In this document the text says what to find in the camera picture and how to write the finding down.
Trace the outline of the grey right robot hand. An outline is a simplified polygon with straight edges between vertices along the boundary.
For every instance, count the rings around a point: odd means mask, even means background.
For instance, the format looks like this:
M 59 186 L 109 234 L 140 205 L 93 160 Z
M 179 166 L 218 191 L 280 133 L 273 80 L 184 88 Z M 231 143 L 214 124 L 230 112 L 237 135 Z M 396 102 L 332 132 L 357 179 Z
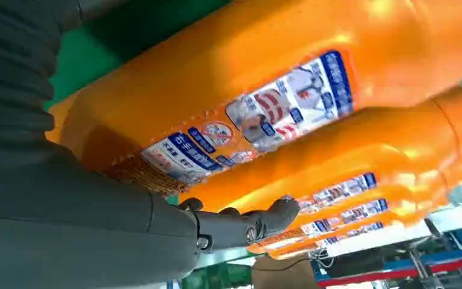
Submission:
M 0 144 L 0 288 L 131 288 L 189 275 L 204 252 L 256 243 L 299 212 L 209 213 L 82 168 L 66 150 Z

